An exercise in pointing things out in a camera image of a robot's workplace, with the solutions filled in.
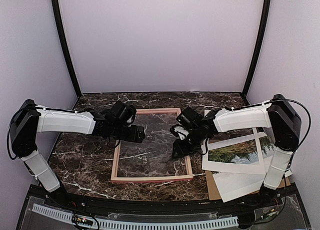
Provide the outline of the white mat board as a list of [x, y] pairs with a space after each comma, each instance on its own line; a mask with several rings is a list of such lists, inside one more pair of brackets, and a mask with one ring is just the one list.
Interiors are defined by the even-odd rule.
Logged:
[[204, 142], [202, 150], [208, 148], [208, 152], [202, 157], [202, 169], [227, 173], [264, 174], [260, 138], [265, 136], [265, 132], [258, 132], [256, 128], [252, 128], [252, 134], [246, 136]]

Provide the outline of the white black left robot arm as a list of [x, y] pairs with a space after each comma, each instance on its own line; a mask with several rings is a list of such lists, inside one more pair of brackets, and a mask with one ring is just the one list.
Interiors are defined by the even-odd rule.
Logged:
[[21, 159], [36, 180], [51, 193], [51, 200], [60, 208], [67, 208], [70, 196], [39, 152], [36, 136], [43, 132], [68, 132], [110, 137], [141, 143], [146, 137], [142, 126], [134, 125], [136, 109], [117, 101], [111, 109], [102, 112], [72, 111], [36, 105], [27, 99], [13, 115], [7, 131], [6, 147], [12, 160]]

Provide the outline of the clear acrylic sheet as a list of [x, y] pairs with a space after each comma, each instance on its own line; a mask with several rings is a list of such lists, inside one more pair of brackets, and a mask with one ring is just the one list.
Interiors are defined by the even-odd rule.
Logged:
[[145, 139], [142, 143], [122, 142], [118, 161], [118, 177], [164, 177], [187, 173], [184, 158], [173, 159], [173, 142], [170, 132], [176, 124], [177, 114], [136, 115], [134, 124], [143, 126]]

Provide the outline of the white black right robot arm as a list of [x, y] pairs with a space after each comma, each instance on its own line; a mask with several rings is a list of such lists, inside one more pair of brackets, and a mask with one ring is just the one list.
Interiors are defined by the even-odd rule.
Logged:
[[276, 94], [271, 100], [240, 108], [218, 108], [202, 115], [187, 107], [177, 116], [177, 125], [170, 129], [177, 137], [172, 157], [181, 158], [197, 152], [201, 142], [215, 134], [247, 128], [270, 128], [275, 153], [255, 203], [266, 207], [275, 198], [276, 190], [290, 166], [301, 139], [301, 118], [293, 109], [292, 100]]

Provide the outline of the light wooden picture frame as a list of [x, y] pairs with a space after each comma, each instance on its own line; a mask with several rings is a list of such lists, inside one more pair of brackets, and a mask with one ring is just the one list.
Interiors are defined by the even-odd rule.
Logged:
[[[143, 114], [166, 114], [166, 113], [175, 113], [180, 115], [180, 108], [157, 108], [157, 109], [138, 109], [136, 115]], [[119, 155], [120, 155], [120, 143], [117, 144], [114, 150], [114, 158], [112, 163], [112, 172], [111, 172], [111, 181], [113, 183], [161, 183], [161, 182], [176, 182], [176, 181], [190, 181], [193, 179], [192, 165], [190, 157], [183, 157], [185, 160], [186, 174], [180, 176], [164, 176], [164, 177], [133, 177], [133, 178], [123, 178], [118, 177], [118, 165], [119, 165]]]

